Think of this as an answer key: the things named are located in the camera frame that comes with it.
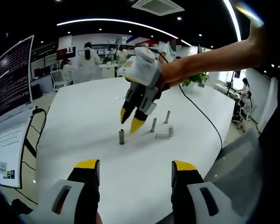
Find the window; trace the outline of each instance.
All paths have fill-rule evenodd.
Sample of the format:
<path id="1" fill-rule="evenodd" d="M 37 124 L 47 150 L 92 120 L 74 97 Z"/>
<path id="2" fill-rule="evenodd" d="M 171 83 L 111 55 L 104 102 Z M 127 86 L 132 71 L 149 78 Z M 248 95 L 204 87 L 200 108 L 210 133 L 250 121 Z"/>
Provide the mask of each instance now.
<path id="1" fill-rule="evenodd" d="M 226 83 L 230 82 L 232 78 L 233 71 L 221 71 L 219 72 L 219 80 Z M 246 69 L 241 70 L 239 78 L 233 78 L 233 88 L 236 90 L 240 90 L 243 88 L 243 78 L 246 77 Z"/>

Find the office chair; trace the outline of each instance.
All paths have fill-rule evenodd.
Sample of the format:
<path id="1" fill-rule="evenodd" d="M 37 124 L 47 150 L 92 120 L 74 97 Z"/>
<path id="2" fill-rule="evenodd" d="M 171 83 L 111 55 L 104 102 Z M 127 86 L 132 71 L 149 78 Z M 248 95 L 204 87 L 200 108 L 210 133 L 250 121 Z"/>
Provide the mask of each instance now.
<path id="1" fill-rule="evenodd" d="M 68 81 L 65 80 L 62 70 L 52 71 L 51 76 L 53 79 L 53 90 L 54 91 L 58 91 L 61 87 L 70 85 L 70 83 L 72 82 L 72 80 L 68 80 Z"/>

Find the seated person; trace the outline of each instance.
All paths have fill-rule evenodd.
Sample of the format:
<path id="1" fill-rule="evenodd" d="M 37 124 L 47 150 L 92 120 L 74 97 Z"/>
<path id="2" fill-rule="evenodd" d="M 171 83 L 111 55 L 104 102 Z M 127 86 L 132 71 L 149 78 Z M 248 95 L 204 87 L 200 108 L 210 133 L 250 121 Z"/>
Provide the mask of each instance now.
<path id="1" fill-rule="evenodd" d="M 234 106 L 232 120 L 239 120 L 240 119 L 240 116 L 238 115 L 238 112 L 239 112 L 241 107 L 247 112 L 249 112 L 252 109 L 251 96 L 252 96 L 252 93 L 250 91 L 247 91 L 247 93 L 239 101 L 239 103 Z"/>

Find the metal cylinder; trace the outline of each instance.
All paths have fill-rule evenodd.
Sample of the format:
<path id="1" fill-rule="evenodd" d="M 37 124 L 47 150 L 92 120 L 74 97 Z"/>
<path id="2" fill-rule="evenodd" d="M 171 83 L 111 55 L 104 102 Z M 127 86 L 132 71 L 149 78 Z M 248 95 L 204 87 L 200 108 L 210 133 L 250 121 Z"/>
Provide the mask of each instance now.
<path id="1" fill-rule="evenodd" d="M 157 124 L 157 118 L 154 118 L 154 120 L 153 120 L 153 125 L 152 125 L 152 127 L 151 127 L 151 129 L 150 129 L 150 132 L 154 132 L 154 128 L 155 128 L 155 125 Z"/>
<path id="2" fill-rule="evenodd" d="M 158 140 L 170 139 L 170 136 L 168 134 L 156 134 L 155 138 L 158 139 Z"/>
<path id="3" fill-rule="evenodd" d="M 165 124 L 168 124 L 169 116 L 170 116 L 170 111 L 167 112 Z"/>
<path id="4" fill-rule="evenodd" d="M 119 131 L 119 144 L 123 145 L 125 143 L 125 131 L 120 129 Z"/>
<path id="5" fill-rule="evenodd" d="M 173 137 L 173 126 L 169 127 L 169 136 Z"/>

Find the monitor screen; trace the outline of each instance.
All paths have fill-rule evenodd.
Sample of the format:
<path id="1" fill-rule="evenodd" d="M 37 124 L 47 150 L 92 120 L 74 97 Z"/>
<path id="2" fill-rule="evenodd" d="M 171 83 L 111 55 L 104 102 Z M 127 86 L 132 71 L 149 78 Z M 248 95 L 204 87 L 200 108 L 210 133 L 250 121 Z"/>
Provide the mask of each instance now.
<path id="1" fill-rule="evenodd" d="M 57 54 L 57 61 L 75 57 L 76 56 L 76 47 L 58 49 L 56 54 Z"/>
<path id="2" fill-rule="evenodd" d="M 0 57 L 0 116 L 32 102 L 29 59 L 33 37 L 27 38 Z"/>

